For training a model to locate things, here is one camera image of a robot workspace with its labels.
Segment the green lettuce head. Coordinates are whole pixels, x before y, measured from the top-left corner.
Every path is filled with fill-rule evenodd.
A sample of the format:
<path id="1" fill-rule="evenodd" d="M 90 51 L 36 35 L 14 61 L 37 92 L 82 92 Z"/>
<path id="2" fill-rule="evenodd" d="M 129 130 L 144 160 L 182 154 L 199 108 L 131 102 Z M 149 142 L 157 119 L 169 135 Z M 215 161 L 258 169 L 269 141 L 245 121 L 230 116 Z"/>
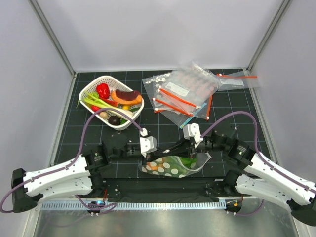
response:
<path id="1" fill-rule="evenodd" d="M 173 156 L 172 158 L 176 164 L 189 169 L 195 168 L 198 160 L 197 158 L 183 158 L 178 156 Z"/>

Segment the clear dotted zip bag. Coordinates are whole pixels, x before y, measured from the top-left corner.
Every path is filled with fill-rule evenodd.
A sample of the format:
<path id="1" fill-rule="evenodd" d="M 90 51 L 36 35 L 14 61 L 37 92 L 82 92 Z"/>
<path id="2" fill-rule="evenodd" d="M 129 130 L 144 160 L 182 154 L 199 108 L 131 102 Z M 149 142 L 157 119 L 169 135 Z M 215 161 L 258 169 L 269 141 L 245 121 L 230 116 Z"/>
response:
<path id="1" fill-rule="evenodd" d="M 190 176 L 192 174 L 200 172 L 205 164 L 211 159 L 211 155 L 209 153 L 200 153 L 195 158 L 197 158 L 197 163 L 195 168 L 189 169 L 183 166 L 176 164 L 172 158 L 173 156 L 166 156 L 162 158 L 158 158 L 154 160 L 154 162 L 162 163 L 164 167 L 164 171 L 149 171 L 146 169 L 146 164 L 140 164 L 139 169 L 143 173 L 148 173 L 151 175 L 159 175 L 166 177 L 174 177 L 174 178 L 183 178 Z"/>

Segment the white perforated plastic basket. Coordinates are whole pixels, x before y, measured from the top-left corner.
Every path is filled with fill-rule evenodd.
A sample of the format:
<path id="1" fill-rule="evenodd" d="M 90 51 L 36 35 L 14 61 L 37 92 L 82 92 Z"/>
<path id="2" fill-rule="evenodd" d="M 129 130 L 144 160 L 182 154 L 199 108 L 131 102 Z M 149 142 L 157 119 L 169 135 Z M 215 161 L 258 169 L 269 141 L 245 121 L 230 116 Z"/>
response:
<path id="1" fill-rule="evenodd" d="M 85 86 L 84 89 L 82 89 L 82 91 L 79 93 L 79 99 L 81 99 L 84 96 L 84 91 L 86 91 L 88 93 L 96 92 L 96 87 L 101 83 L 106 83 L 108 85 L 109 90 L 110 90 L 110 94 L 112 93 L 112 91 L 114 91 L 116 89 L 118 89 L 120 91 L 126 91 L 126 92 L 133 91 L 133 89 L 131 89 L 127 85 L 123 84 L 122 82 L 118 81 L 117 79 L 115 79 L 112 76 L 100 76 L 100 77 L 96 78 L 95 80 L 93 80 L 92 82 L 90 82 L 87 86 Z M 112 99 L 111 95 L 108 99 L 103 99 L 103 100 L 105 102 L 108 102 L 109 104 L 115 106 L 115 107 L 120 108 L 120 109 L 122 109 L 122 107 L 123 107 L 123 105 L 119 104 L 118 102 L 115 102 Z M 88 109 L 88 111 L 90 111 L 91 113 L 94 113 L 89 105 L 86 105 L 83 102 L 80 102 L 80 103 L 86 109 Z M 144 99 L 143 99 L 141 104 L 130 106 L 129 111 L 133 112 L 133 117 L 131 117 L 133 120 L 136 120 L 140 116 L 140 113 L 142 112 L 144 106 L 145 106 Z"/>

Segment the orange red tomato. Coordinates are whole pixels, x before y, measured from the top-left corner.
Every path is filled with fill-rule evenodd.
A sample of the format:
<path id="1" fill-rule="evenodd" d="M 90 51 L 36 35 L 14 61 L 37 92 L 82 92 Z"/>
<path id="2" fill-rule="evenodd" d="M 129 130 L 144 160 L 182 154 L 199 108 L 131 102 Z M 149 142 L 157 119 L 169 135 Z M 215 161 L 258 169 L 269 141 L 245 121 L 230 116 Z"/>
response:
<path id="1" fill-rule="evenodd" d="M 149 162 L 146 165 L 146 169 L 149 171 L 164 171 L 164 167 L 162 163 L 157 163 L 157 162 Z"/>

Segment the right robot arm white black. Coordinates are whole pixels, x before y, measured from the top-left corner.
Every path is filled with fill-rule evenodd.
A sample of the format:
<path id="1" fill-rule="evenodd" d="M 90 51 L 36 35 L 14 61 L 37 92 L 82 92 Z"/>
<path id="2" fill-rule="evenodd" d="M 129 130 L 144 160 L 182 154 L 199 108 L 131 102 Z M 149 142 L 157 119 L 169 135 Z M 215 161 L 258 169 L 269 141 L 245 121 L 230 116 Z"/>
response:
<path id="1" fill-rule="evenodd" d="M 316 185 L 300 178 L 255 151 L 248 144 L 213 131 L 199 145 L 193 138 L 180 139 L 164 151 L 168 155 L 208 155 L 222 152 L 227 163 L 234 166 L 223 181 L 213 182 L 205 191 L 210 197 L 250 195 L 274 203 L 298 221 L 316 225 Z"/>

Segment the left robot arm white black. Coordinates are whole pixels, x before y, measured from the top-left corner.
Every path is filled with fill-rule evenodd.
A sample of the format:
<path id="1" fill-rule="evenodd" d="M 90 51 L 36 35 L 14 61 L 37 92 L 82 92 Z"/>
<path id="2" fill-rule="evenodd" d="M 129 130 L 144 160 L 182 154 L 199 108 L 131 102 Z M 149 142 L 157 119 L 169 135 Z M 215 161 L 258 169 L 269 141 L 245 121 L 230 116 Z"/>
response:
<path id="1" fill-rule="evenodd" d="M 40 202 L 71 195 L 98 198 L 106 190 L 101 174 L 113 160 L 140 159 L 147 164 L 163 156 L 162 149 L 141 139 L 139 144 L 101 143 L 94 150 L 80 151 L 77 157 L 43 170 L 16 169 L 11 181 L 13 212 L 26 212 Z"/>

